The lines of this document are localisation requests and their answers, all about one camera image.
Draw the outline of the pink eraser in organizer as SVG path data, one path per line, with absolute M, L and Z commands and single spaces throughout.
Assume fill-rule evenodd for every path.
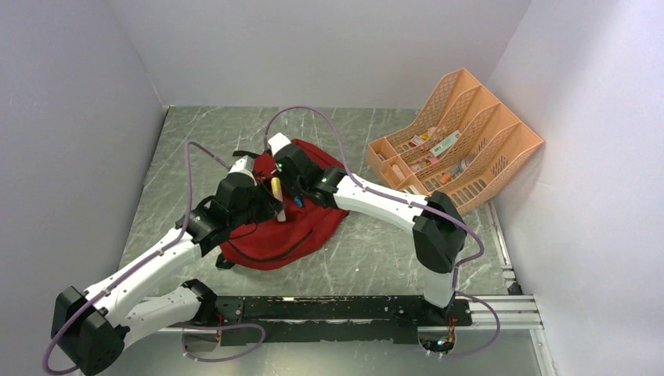
M 395 175 L 395 179 L 399 182 L 402 182 L 406 175 L 404 174 L 404 171 L 401 169 L 401 167 L 398 164 L 392 164 L 390 169 Z

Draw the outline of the red student backpack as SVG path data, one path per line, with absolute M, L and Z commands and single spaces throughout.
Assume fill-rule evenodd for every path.
M 262 184 L 272 192 L 270 180 L 277 177 L 275 168 L 271 154 L 258 155 L 253 168 L 256 184 L 244 174 L 230 173 L 219 183 L 211 206 L 225 209 L 236 224 L 236 212 L 246 201 L 245 195 L 251 187 Z M 275 217 L 260 224 L 236 224 L 229 239 L 220 244 L 219 269 L 234 265 L 259 270 L 283 267 L 321 248 L 349 214 L 332 207 L 299 208 L 289 192 L 288 182 L 283 178 L 280 182 L 286 221 L 278 222 Z

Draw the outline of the white blue-tipped pen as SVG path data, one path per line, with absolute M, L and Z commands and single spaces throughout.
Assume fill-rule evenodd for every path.
M 304 203 L 302 197 L 300 197 L 300 196 L 297 196 L 297 197 L 294 198 L 294 203 L 295 203 L 299 208 L 303 208 L 303 207 L 305 206 L 305 203 Z

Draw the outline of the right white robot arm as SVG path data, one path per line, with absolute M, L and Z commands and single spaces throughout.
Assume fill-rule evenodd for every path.
M 467 236 L 465 224 L 443 193 L 403 193 L 361 179 L 343 168 L 321 168 L 303 149 L 278 134 L 268 143 L 276 174 L 294 196 L 323 208 L 359 212 L 397 226 L 413 239 L 425 270 L 424 318 L 442 324 L 453 312 L 453 270 Z

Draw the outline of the orange plastic file organizer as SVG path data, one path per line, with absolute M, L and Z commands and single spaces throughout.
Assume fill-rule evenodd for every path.
M 460 138 L 445 153 L 430 149 L 454 131 Z M 460 213 L 493 199 L 543 146 L 544 141 L 467 69 L 444 75 L 410 125 L 369 143 L 368 165 L 390 188 L 450 197 Z M 397 164 L 402 182 L 390 169 Z M 451 172 L 441 185 L 437 179 Z

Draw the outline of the aluminium rail frame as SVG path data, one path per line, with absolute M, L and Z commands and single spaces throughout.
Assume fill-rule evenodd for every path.
M 215 346 L 252 350 L 267 343 L 387 341 L 450 359 L 475 355 L 472 331 L 496 343 L 502 333 L 529 333 L 539 371 L 555 374 L 535 300 L 527 295 L 457 296 L 439 308 L 416 295 L 217 296 L 178 288 L 159 298 L 109 296 L 85 310 L 62 340 L 83 374 L 107 369 L 129 346 L 159 331 L 179 332 L 187 352 Z

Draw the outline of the white green box in organizer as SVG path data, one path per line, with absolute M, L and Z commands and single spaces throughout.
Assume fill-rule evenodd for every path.
M 456 130 L 444 138 L 442 141 L 437 143 L 434 147 L 430 149 L 430 153 L 434 157 L 438 157 L 445 153 L 451 146 L 453 146 L 456 141 L 460 138 L 461 132 Z

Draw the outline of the orange capped small item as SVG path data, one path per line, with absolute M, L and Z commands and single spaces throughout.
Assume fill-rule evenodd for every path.
M 437 179 L 441 185 L 445 185 L 453 179 L 453 174 L 451 172 L 443 172 Z

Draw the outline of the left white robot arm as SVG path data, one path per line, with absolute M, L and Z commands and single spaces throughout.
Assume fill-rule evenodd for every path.
M 267 222 L 283 204 L 250 172 L 230 172 L 216 194 L 189 203 L 183 217 L 134 261 L 83 291 L 68 287 L 56 298 L 51 341 L 41 360 L 49 375 L 54 348 L 75 370 L 96 375 L 130 345 L 174 324 L 204 327 L 218 322 L 217 296 L 197 279 L 158 298 L 146 296 L 163 279 L 202 259 L 237 228 Z

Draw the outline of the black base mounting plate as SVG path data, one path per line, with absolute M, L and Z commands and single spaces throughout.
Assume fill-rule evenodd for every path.
M 467 300 L 445 308 L 421 295 L 323 297 L 220 296 L 202 320 L 178 321 L 178 327 L 223 326 L 223 346 L 257 342 L 262 326 L 267 343 L 388 341 L 417 345 L 425 328 L 445 331 L 473 323 Z

